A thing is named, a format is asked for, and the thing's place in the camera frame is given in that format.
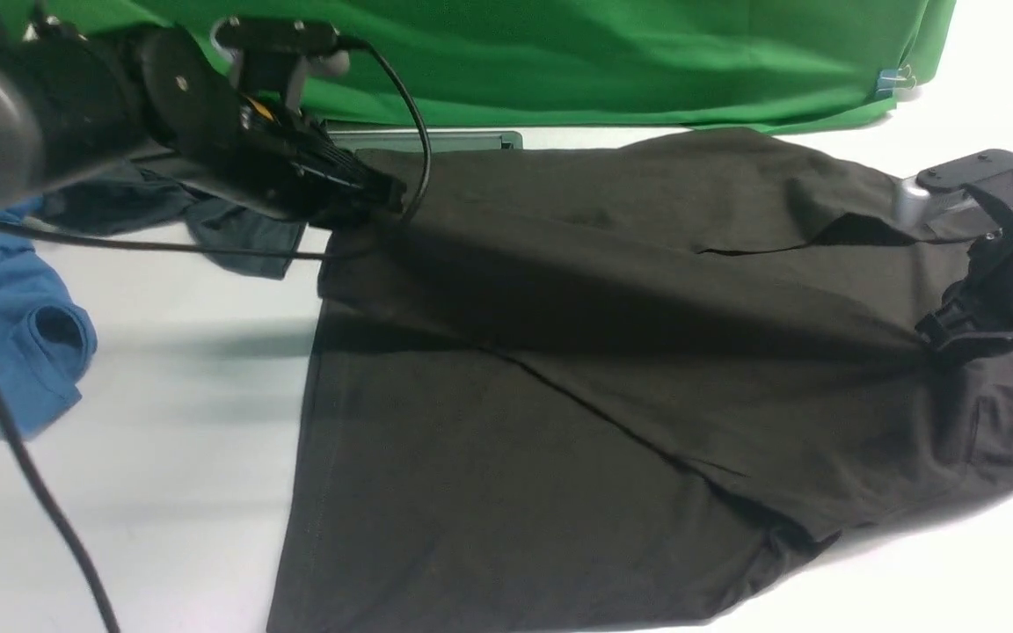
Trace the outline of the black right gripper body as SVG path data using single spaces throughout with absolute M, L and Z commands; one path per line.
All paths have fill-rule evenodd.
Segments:
M 969 363 L 1013 352 L 1013 206 L 975 184 L 964 186 L 1001 231 L 968 250 L 967 276 L 946 289 L 939 309 L 915 326 L 934 363 Z

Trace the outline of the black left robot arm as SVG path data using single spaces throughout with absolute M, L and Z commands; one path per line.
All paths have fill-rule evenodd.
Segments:
M 228 75 L 181 25 L 56 27 L 0 47 L 0 208 L 135 162 L 279 221 L 343 229 L 402 212 L 405 184 L 302 111 L 310 60 L 365 41 L 253 16 L 212 37 L 234 54 Z

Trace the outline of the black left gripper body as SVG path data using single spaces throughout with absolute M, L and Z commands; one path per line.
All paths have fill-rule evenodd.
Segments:
M 270 219 L 321 229 L 405 210 L 401 180 L 335 145 L 315 121 L 248 97 L 228 117 L 175 141 L 164 175 Z

